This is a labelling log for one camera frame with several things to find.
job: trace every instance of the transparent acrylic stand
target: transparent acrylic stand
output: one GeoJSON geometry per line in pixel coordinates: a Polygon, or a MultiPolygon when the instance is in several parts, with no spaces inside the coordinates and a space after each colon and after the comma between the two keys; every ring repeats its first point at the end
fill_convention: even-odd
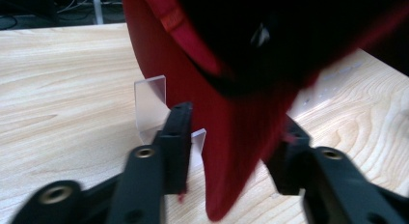
{"type": "MultiPolygon", "coordinates": [[[[166,122],[170,109],[166,105],[166,78],[164,75],[135,82],[135,114],[139,137],[144,144],[150,144],[166,122]]],[[[192,170],[203,164],[202,149],[205,129],[192,133],[190,166],[192,170]]]]}

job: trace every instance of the red cloth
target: red cloth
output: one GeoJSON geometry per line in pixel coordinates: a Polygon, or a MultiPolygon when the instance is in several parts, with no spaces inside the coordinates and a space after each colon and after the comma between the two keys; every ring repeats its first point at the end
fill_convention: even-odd
{"type": "MultiPolygon", "coordinates": [[[[123,0],[123,6],[144,76],[165,75],[168,106],[192,101],[192,127],[194,130],[204,127],[207,131],[202,154],[206,211],[210,220],[220,220],[236,201],[258,161],[273,154],[282,138],[285,113],[301,85],[280,81],[241,97],[223,97],[203,78],[192,60],[212,75],[225,74],[223,62],[197,39],[182,10],[170,8],[162,14],[161,9],[153,8],[147,0],[123,0]],[[177,30],[183,22],[187,22],[184,27],[188,32],[177,30]]],[[[354,42],[348,49],[357,44],[354,42]]],[[[318,70],[310,73],[311,83],[317,73],[318,70]]]]}

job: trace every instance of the wooden table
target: wooden table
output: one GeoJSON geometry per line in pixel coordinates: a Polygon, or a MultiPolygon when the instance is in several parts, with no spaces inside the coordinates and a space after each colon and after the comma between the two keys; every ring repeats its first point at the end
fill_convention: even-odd
{"type": "MultiPolygon", "coordinates": [[[[337,94],[294,118],[315,146],[347,152],[371,181],[408,195],[409,79],[363,51],[351,58],[363,64],[337,94]]],[[[124,24],[0,32],[1,223],[49,182],[89,188],[123,169],[141,144],[141,79],[124,24]]],[[[183,205],[168,196],[169,223],[208,223],[203,168],[189,188],[183,205]]],[[[300,198],[279,195],[262,165],[222,221],[302,222],[300,198]]]]}

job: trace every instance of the red strap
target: red strap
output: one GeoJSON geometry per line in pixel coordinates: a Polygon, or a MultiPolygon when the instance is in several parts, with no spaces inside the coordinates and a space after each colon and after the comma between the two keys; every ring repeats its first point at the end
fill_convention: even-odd
{"type": "Polygon", "coordinates": [[[177,0],[146,0],[156,18],[185,53],[204,71],[215,76],[231,75],[229,68],[207,47],[177,0]]]}

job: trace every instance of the wood grain surface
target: wood grain surface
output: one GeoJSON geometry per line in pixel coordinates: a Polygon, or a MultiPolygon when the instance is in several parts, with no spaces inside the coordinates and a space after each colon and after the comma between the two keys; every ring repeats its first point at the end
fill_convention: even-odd
{"type": "MultiPolygon", "coordinates": [[[[329,99],[293,117],[314,146],[350,155],[374,183],[409,191],[409,79],[357,51],[329,99]]],[[[124,24],[0,32],[0,223],[40,187],[83,188],[123,169],[139,146],[133,82],[143,79],[124,24]]],[[[167,197],[169,223],[209,223],[202,167],[183,204],[167,197]]],[[[299,197],[281,196],[260,165],[221,223],[304,223],[299,197]]]]}

